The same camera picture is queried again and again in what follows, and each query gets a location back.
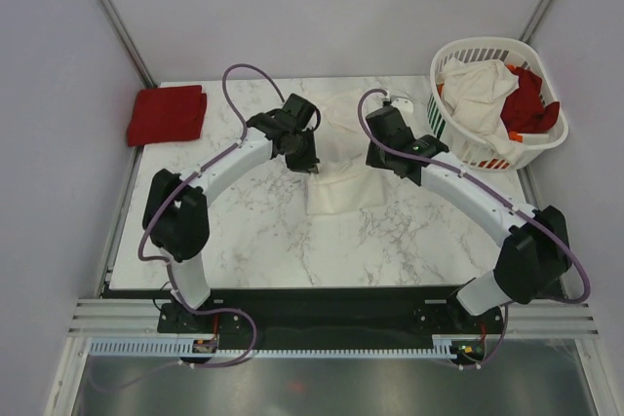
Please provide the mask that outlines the white t shirt red print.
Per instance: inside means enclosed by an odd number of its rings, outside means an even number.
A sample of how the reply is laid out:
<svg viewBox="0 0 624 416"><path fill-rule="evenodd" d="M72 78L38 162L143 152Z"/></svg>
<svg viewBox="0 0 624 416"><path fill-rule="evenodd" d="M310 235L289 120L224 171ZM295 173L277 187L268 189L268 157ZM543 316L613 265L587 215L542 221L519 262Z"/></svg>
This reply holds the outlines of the white t shirt red print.
<svg viewBox="0 0 624 416"><path fill-rule="evenodd" d="M381 173L366 165L370 140L357 114L362 94L349 90L321 97L321 125L315 131L320 163L307 182L309 215L334 215L385 203Z"/></svg>

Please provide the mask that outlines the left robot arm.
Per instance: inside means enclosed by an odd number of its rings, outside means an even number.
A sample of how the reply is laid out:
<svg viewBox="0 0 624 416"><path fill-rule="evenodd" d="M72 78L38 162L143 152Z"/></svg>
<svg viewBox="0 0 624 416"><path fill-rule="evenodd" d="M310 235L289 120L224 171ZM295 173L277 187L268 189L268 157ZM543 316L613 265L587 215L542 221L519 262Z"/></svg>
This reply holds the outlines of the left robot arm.
<svg viewBox="0 0 624 416"><path fill-rule="evenodd" d="M202 260L211 233L210 206L250 170L277 157L290 171L316 173L314 132L320 124L318 107L292 94L282 106L245 121L238 140L195 169L154 174L137 254L142 262L165 263L173 296L182 304L180 320L191 330L206 330L215 316L206 302L211 289Z"/></svg>

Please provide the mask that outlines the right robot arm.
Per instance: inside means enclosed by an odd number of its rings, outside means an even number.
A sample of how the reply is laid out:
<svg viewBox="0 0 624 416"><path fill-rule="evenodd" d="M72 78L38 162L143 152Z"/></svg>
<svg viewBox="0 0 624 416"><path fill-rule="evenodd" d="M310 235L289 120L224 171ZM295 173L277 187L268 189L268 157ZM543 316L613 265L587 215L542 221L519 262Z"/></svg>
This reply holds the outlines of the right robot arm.
<svg viewBox="0 0 624 416"><path fill-rule="evenodd" d="M496 306L528 304L566 273L571 261L565 218L556 208L538 210L498 201L493 186L461 164L438 138L413 135L399 109L371 112L366 124L373 136L367 164L390 170L444 198L481 226L500 247L493 269L462 286L447 306L448 324L465 332Z"/></svg>

